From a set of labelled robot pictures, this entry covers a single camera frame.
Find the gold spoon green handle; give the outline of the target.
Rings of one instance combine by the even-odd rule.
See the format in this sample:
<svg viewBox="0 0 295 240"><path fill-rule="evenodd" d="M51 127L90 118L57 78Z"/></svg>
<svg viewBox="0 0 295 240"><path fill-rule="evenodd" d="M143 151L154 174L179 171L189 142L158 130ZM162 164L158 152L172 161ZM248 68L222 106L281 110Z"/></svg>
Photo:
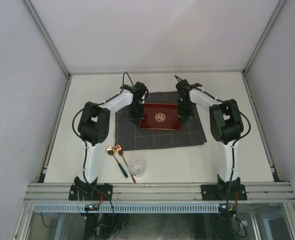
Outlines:
<svg viewBox="0 0 295 240"><path fill-rule="evenodd" d="M112 147L112 146L108 146L107 149L106 149L106 152L107 152L107 154L108 154L109 156L112 156L112 157L114 158L114 160L116 161L116 163L117 163L119 169L121 170L123 176L124 176L125 178L128 178L129 176L128 176L126 170L123 168L123 166L121 165L121 163L118 161L118 159L117 159L116 156L115 156L115 154L116 154L116 150L115 150L115 148Z"/></svg>

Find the grey checked cloth napkin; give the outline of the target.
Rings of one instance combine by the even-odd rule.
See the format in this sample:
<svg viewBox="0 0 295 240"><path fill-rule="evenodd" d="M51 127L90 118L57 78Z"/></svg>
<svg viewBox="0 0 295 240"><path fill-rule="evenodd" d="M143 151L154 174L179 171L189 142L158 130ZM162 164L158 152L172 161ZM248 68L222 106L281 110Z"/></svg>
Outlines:
<svg viewBox="0 0 295 240"><path fill-rule="evenodd" d="M152 92L144 103L178 104L180 95L176 91ZM182 123L179 130L143 129L129 120L129 107L115 113L115 144L123 151L156 150L204 145L205 132L197 111L193 106L193 117Z"/></svg>

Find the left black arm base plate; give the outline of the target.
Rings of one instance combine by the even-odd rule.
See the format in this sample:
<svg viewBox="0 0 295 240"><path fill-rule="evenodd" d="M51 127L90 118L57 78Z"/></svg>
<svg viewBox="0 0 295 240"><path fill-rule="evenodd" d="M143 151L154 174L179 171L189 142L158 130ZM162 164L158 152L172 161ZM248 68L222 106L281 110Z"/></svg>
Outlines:
<svg viewBox="0 0 295 240"><path fill-rule="evenodd" d="M104 201L111 199L113 194L113 186L111 184L99 184L90 187L85 185L72 185L69 190L69 201L85 200L85 201L99 201L103 198Z"/></svg>

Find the red rectangular tray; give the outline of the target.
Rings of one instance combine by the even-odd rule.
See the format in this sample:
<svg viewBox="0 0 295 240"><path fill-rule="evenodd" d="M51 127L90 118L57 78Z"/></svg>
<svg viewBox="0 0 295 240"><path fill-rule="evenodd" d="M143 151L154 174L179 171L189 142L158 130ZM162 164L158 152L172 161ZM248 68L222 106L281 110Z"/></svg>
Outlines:
<svg viewBox="0 0 295 240"><path fill-rule="evenodd" d="M145 103L139 127L149 130L179 130L182 123L178 118L178 104Z"/></svg>

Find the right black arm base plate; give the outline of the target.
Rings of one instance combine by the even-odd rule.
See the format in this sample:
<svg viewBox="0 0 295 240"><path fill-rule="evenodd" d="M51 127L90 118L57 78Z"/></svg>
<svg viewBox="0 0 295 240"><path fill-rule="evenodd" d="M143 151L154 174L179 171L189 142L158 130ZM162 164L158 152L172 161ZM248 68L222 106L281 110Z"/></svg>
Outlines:
<svg viewBox="0 0 295 240"><path fill-rule="evenodd" d="M203 184L200 186L203 201L235 201L238 197L240 201L248 199L246 188L243 184L240 186L227 187L219 190L216 184Z"/></svg>

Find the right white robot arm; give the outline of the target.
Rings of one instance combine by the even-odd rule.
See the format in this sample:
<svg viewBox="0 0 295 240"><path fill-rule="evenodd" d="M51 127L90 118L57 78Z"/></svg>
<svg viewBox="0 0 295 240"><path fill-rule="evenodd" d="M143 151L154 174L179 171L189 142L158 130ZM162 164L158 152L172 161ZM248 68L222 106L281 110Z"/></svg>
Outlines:
<svg viewBox="0 0 295 240"><path fill-rule="evenodd" d="M221 164L213 195L228 200L241 187L237 171L237 147L244 131L241 112L234 99L221 100L203 89L191 86L178 87L177 115L181 123L193 116L193 106L198 105L209 113L210 132L220 145Z"/></svg>

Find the clear glass cup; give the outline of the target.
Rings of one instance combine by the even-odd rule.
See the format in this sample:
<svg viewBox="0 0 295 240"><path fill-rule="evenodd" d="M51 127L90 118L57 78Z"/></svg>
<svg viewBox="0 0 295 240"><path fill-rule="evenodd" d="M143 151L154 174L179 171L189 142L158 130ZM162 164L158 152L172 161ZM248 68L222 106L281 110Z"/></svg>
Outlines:
<svg viewBox="0 0 295 240"><path fill-rule="evenodd" d="M142 177L145 173L147 163L141 157L134 157L127 162L129 172L135 177Z"/></svg>

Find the rose gold fork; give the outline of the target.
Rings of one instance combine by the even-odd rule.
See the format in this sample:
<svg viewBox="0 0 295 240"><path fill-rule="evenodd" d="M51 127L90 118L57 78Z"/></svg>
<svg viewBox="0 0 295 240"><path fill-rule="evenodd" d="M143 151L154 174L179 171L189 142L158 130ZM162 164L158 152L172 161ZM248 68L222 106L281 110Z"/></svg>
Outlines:
<svg viewBox="0 0 295 240"><path fill-rule="evenodd" d="M122 157L122 159L123 159L123 161L124 161L124 163L125 163L125 165L126 165L126 167L127 167L127 170L129 171L128 164L127 164L127 162L126 162L126 160L125 160L125 158L124 158L124 152L123 152L122 147L121 147L119 144L117 144L117 145L115 146L115 149L116 149L117 153ZM132 179L133 183L136 184L137 181L136 181L134 175L133 175L132 173L129 173L129 174L130 174L130 176L131 176L131 179Z"/></svg>

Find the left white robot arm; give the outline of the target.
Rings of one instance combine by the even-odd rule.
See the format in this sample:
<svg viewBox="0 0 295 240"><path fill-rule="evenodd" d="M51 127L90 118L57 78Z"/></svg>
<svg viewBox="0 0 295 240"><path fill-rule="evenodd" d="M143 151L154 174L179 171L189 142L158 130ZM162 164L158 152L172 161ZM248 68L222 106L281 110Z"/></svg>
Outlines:
<svg viewBox="0 0 295 240"><path fill-rule="evenodd" d="M84 142L84 160L81 172L74 179L79 194L86 200L97 195L99 147L110 131L110 117L128 106L128 119L139 126L144 119L144 101L149 90L126 85L113 97L102 103L87 102L72 120L74 134Z"/></svg>

